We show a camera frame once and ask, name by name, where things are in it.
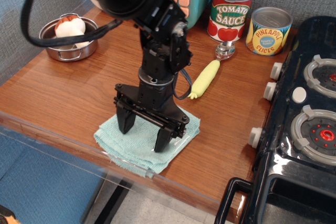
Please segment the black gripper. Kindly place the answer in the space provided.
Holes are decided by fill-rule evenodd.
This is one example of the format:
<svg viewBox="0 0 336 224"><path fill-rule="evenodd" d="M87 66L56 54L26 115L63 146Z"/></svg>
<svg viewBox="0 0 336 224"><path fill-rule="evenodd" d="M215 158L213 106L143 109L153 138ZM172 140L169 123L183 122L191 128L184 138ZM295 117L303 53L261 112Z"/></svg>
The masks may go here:
<svg viewBox="0 0 336 224"><path fill-rule="evenodd" d="M159 78L139 69L139 85L115 85L119 130L126 134L134 126L136 116L160 127L154 151L164 151L172 137L182 137L189 123L188 116L175 104L178 73Z"/></svg>

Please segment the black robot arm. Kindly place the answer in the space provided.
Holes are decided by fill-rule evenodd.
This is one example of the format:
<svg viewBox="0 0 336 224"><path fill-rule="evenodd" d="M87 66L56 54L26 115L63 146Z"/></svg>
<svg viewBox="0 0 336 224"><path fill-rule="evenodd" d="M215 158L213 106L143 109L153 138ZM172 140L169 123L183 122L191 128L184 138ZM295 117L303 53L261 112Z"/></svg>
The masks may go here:
<svg viewBox="0 0 336 224"><path fill-rule="evenodd" d="M127 133L135 118L159 127L154 150L162 152L171 139L183 137L188 116L175 104L178 76L190 77L186 67L192 53L186 39L184 12L173 0L97 0L116 21L132 20L140 30L143 51L139 85L117 84L114 99L119 130Z"/></svg>

